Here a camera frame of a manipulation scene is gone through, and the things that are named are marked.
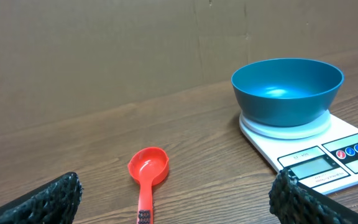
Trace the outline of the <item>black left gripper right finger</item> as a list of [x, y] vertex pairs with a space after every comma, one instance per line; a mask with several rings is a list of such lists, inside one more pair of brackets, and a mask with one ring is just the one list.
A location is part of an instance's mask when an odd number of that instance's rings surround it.
[[358, 224], [358, 213], [279, 171], [268, 193], [270, 213], [280, 223]]

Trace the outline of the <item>red plastic measuring scoop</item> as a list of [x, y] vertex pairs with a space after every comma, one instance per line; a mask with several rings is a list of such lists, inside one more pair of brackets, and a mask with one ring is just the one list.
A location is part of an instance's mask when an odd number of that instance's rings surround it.
[[154, 222], [152, 187], [163, 182], [169, 173], [169, 158], [159, 147], [137, 152], [127, 165], [131, 177], [140, 186], [136, 223]]

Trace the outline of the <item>white digital kitchen scale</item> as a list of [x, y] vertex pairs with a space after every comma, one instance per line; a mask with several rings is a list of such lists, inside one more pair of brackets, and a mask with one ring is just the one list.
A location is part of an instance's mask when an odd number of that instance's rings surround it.
[[326, 111], [301, 126], [274, 127], [239, 118], [244, 136], [276, 170], [330, 194], [358, 184], [358, 128]]

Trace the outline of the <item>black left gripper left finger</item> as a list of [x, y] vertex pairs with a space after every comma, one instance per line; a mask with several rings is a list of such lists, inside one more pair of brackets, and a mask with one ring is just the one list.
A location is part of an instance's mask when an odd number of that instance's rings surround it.
[[72, 224], [82, 193], [78, 174], [67, 172], [0, 206], [0, 224]]

